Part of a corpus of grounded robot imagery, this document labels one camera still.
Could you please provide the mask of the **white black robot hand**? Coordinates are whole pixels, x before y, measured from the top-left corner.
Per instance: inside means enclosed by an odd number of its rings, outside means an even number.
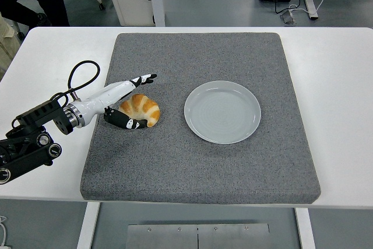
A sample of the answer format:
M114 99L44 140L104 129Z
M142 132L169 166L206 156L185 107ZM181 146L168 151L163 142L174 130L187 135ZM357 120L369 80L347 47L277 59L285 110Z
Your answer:
M156 77L156 74L147 74L132 80L115 82L86 99L71 102L65 109L69 109L76 119L73 127L85 127L95 115L104 114L107 107L123 99L138 86L152 83Z

